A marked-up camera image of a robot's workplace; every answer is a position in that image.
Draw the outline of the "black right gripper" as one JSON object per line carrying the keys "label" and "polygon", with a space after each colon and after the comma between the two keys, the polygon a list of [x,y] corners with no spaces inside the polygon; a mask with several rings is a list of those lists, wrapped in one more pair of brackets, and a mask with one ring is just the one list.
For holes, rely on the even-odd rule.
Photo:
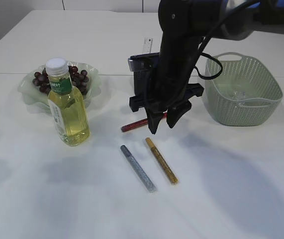
{"label": "black right gripper", "polygon": [[155,96],[148,99],[146,91],[141,98],[129,99],[129,106],[133,112],[144,108],[147,115],[148,128],[155,134],[160,121],[166,118],[169,128],[173,128],[179,119],[191,110],[190,98],[201,97],[204,87],[199,83],[190,84],[189,78],[192,71],[197,69],[194,64],[182,67],[169,67],[169,72],[159,76],[159,63],[156,67]]}

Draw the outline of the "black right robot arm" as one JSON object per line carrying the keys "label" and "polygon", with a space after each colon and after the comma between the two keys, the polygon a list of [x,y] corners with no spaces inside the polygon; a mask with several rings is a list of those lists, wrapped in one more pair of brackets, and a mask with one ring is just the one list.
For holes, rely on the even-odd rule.
{"label": "black right robot arm", "polygon": [[204,88],[189,78],[212,38],[243,40],[253,31],[284,34],[284,0],[162,0],[158,8],[162,40],[158,53],[128,59],[134,73],[129,106],[143,108],[156,133],[161,119],[174,127]]}

